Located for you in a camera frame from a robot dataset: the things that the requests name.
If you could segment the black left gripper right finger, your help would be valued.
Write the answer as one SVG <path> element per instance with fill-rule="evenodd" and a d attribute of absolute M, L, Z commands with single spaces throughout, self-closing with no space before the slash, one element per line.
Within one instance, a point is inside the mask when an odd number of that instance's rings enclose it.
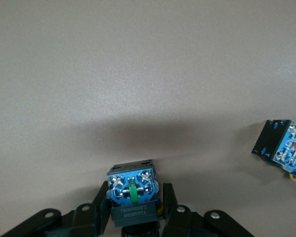
<path fill-rule="evenodd" d="M 179 204 L 171 183 L 163 184 L 165 227 L 163 237 L 253 237 L 231 216 L 210 210 L 203 216 Z"/>

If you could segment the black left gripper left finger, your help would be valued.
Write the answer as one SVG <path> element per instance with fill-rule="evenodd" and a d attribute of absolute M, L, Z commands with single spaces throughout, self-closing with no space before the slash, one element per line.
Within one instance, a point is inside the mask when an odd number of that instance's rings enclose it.
<path fill-rule="evenodd" d="M 104 181 L 91 203 L 62 215 L 47 208 L 15 226 L 3 237 L 98 237 L 105 231 L 109 213 L 108 183 Z"/>

